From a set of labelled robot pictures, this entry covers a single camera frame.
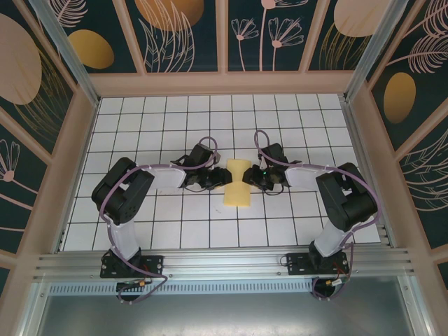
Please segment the yellow cloth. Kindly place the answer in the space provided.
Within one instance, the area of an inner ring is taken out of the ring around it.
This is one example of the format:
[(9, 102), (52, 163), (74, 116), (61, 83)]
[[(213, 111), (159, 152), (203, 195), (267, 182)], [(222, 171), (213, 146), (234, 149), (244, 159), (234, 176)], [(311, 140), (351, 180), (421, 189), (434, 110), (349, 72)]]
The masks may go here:
[(243, 182), (243, 176), (251, 168), (251, 162), (228, 159), (226, 168), (231, 173), (232, 182), (225, 186), (224, 205), (227, 207), (249, 207), (251, 205), (251, 186)]

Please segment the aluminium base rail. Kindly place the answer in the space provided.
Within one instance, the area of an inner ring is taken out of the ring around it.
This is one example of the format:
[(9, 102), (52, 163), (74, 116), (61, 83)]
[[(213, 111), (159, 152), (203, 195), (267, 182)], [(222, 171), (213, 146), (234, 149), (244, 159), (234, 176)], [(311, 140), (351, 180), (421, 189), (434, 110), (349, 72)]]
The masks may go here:
[[(199, 248), (148, 251), (164, 257), (163, 274), (173, 280), (225, 280), (286, 278), (281, 266), (287, 253), (307, 252), (306, 247)], [(98, 281), (102, 251), (70, 251), (40, 255), (32, 273), (34, 281)], [(395, 276), (414, 273), (404, 248), (356, 245), (355, 277)]]

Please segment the aluminium side rail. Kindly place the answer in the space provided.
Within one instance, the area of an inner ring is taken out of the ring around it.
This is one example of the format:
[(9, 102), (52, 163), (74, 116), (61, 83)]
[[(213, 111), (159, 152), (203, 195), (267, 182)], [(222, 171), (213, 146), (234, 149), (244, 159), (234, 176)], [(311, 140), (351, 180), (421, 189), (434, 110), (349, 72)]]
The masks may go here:
[[(373, 224), (355, 231), (353, 233), (353, 239), (356, 243), (378, 243), (388, 246), (390, 244), (390, 241), (386, 229), (387, 215), (384, 209), (384, 203), (381, 200), (382, 195), (379, 191), (377, 179), (375, 178), (372, 161), (368, 154), (363, 135), (361, 134), (360, 126), (358, 124), (358, 121), (356, 120), (354, 109), (349, 103), (346, 103), (345, 101), (341, 103), (341, 106), (360, 172), (365, 179), (365, 182), (373, 189), (373, 191), (379, 198), (379, 214), (376, 213), (373, 216), (373, 218), (377, 216), (377, 220)], [(379, 238), (378, 242), (372, 240), (375, 237), (373, 235), (374, 232), (376, 232), (376, 235)]]

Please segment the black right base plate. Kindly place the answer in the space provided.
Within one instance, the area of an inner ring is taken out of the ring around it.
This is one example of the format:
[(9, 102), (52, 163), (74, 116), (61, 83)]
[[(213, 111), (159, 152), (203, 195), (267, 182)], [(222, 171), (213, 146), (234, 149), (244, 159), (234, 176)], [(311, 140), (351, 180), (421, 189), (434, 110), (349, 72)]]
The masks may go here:
[(310, 253), (286, 254), (286, 267), (289, 275), (337, 275), (349, 273), (349, 261), (346, 253), (338, 252), (330, 257), (317, 255), (312, 257)]

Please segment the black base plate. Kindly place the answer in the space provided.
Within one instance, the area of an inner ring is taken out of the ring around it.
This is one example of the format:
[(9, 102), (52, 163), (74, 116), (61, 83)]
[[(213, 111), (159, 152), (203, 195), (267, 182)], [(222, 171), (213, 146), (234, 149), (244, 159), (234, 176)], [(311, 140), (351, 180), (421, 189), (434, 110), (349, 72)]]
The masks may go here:
[(286, 254), (286, 267), (289, 275), (337, 275), (349, 273), (349, 261), (346, 253), (338, 252), (330, 257), (317, 255), (312, 257), (310, 253)]
[[(163, 256), (161, 255), (136, 255), (129, 262), (145, 272), (161, 274), (163, 270)], [(145, 276), (145, 274), (128, 267), (113, 253), (104, 255), (101, 258), (101, 269), (99, 273), (101, 279), (136, 279)]]

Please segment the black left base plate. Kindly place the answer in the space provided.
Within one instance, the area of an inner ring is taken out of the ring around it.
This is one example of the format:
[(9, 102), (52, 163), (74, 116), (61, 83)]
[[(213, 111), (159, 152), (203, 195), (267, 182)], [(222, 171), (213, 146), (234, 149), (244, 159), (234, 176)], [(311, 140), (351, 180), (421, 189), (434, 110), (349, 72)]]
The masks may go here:
[[(161, 255), (136, 255), (129, 262), (145, 272), (161, 274), (163, 270), (163, 256)], [(113, 253), (104, 255), (101, 258), (101, 269), (99, 273), (101, 279), (136, 279), (145, 276), (145, 274), (128, 267)]]

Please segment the aluminium frame post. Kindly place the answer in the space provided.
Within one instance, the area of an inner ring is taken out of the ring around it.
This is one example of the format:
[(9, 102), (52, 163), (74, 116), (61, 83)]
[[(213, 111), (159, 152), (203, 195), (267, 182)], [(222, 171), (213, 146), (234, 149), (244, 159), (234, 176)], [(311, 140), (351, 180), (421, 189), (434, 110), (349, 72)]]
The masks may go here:
[(384, 49), (387, 41), (395, 29), (400, 18), (406, 9), (409, 0), (390, 0), (383, 16), (376, 28), (375, 33), (369, 40), (365, 51), (363, 52), (359, 63), (357, 64), (353, 76), (344, 91), (344, 102), (350, 104), (361, 86), (375, 61)]
[(65, 59), (71, 72), (76, 77), (78, 84), (83, 89), (88, 100), (94, 107), (98, 107), (99, 95), (97, 94), (95, 87), (92, 84), (85, 67), (79, 60), (72, 44), (69, 42), (65, 31), (57, 21), (50, 5), (46, 0), (29, 0), (29, 2), (38, 18), (42, 21), (43, 26), (49, 33), (52, 41), (59, 48), (62, 57)]

